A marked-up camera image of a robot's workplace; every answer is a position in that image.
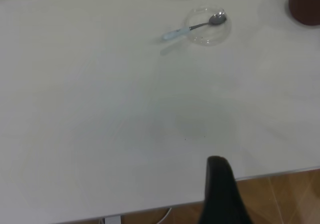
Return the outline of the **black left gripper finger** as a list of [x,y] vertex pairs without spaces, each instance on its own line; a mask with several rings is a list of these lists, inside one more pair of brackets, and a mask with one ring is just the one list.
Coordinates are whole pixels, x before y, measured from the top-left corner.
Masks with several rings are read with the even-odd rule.
[[204,203],[199,224],[251,224],[234,178],[224,157],[207,159]]

